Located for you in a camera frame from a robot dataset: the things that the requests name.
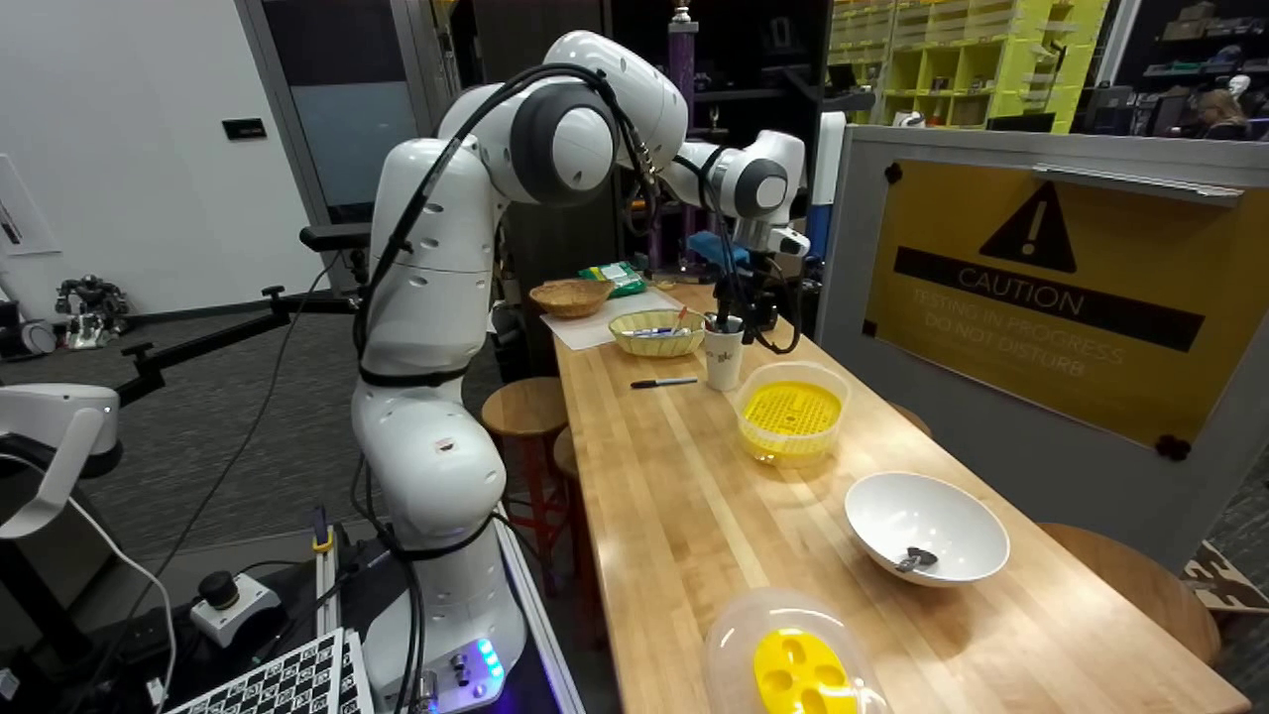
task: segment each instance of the clear plastic container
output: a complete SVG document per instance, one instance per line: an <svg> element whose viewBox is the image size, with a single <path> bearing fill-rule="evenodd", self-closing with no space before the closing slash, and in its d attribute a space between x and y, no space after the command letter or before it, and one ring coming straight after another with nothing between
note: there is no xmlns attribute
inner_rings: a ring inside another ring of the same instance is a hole
<svg viewBox="0 0 1269 714"><path fill-rule="evenodd" d="M829 455L846 426L846 380L814 360L756 369L739 398L742 445L760 463Z"/></svg>
<svg viewBox="0 0 1269 714"><path fill-rule="evenodd" d="M706 638L715 714L890 714L847 627L797 591L752 591Z"/></svg>

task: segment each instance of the warning sign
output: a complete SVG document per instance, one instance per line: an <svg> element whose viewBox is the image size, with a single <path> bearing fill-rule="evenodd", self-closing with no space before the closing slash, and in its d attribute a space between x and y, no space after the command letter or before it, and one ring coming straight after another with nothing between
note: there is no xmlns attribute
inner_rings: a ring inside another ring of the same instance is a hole
<svg viewBox="0 0 1269 714"><path fill-rule="evenodd" d="M903 164L877 249L877 336L1169 455L1269 311L1269 191L1239 209Z"/></svg>
<svg viewBox="0 0 1269 714"><path fill-rule="evenodd" d="M1043 181L1035 200L994 230L984 253L1074 273L1058 187Z"/></svg>

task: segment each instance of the stool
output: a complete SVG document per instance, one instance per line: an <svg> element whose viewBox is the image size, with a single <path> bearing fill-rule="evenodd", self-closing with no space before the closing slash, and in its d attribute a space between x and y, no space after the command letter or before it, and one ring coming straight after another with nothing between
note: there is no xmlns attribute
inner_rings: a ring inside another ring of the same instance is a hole
<svg viewBox="0 0 1269 714"><path fill-rule="evenodd" d="M1216 664L1223 630L1216 619L1196 602L1196 594L1149 554L1070 523L1043 523L1077 565L1108 578L1128 602L1145 612L1163 630L1169 630L1202 664Z"/></svg>
<svg viewBox="0 0 1269 714"><path fill-rule="evenodd" d="M571 427L565 427L553 445L554 472L578 476L578 451L571 450Z"/></svg>
<svg viewBox="0 0 1269 714"><path fill-rule="evenodd" d="M502 450L508 482L525 482L528 490L528 512L512 507L512 523L532 544L553 591L553 550L571 528L571 490L553 463L553 441L565 427L565 388L554 376L512 380L481 406L481 422Z"/></svg>

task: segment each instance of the black triangle symbol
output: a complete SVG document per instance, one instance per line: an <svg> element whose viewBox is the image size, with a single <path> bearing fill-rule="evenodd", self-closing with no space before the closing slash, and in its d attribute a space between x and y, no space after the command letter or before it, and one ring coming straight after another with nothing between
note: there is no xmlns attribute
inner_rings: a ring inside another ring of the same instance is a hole
<svg viewBox="0 0 1269 714"><path fill-rule="evenodd" d="M981 253L1074 273L1074 249L1064 224L1058 187L1043 181L1017 218L1007 218Z"/></svg>

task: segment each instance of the wooden table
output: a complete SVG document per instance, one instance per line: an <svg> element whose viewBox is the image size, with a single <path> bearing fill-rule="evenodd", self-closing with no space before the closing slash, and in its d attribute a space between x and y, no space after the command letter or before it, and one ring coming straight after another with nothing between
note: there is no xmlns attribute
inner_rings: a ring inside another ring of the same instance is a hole
<svg viewBox="0 0 1269 714"><path fill-rule="evenodd" d="M846 441L816 468L742 455L726 398L703 385L631 388L645 376L703 376L703 360L636 360L614 347L574 353L558 343L554 356L631 714L703 714L706 630L756 586L825 601L896 714L1248 710L814 343L795 360L834 365L847 380ZM742 372L769 360L751 347ZM981 495L1017 540L1007 573L957 591L919 591L881 573L842 507L846 490L877 472L939 476Z"/></svg>

